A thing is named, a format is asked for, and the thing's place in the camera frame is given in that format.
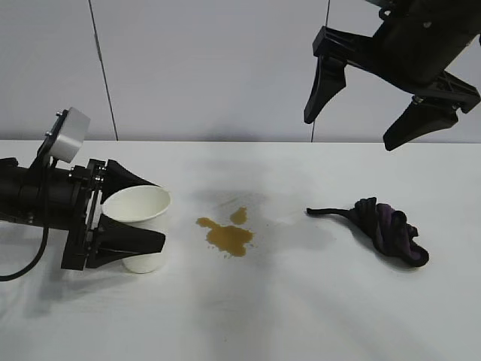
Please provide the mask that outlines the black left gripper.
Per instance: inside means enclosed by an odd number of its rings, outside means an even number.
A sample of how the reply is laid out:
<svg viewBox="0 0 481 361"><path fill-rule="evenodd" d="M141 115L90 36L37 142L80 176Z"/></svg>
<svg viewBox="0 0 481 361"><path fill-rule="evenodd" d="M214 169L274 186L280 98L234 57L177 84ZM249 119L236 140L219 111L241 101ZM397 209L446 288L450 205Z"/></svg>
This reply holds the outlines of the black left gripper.
<svg viewBox="0 0 481 361"><path fill-rule="evenodd" d="M116 160L91 159L87 166L65 170L48 165L38 184L22 184L17 196L17 222L68 232L61 267L99 268L122 261L127 269L157 269L163 263L164 233L100 217L93 230L96 203L131 187L155 186Z"/></svg>

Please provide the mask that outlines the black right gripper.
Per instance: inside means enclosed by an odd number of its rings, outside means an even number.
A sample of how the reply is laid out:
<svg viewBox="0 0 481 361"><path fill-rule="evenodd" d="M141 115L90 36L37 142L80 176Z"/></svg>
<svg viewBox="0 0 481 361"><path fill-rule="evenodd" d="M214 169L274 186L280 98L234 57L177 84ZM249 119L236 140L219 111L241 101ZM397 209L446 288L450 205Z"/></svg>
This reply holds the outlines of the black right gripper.
<svg viewBox="0 0 481 361"><path fill-rule="evenodd" d="M345 67L374 74L421 99L386 130L387 151L428 133L452 128L456 110L470 112L478 90L446 71L480 34L478 1L377 1L382 23L372 36L323 26L313 41L316 73L304 108L313 123L346 87Z"/></svg>

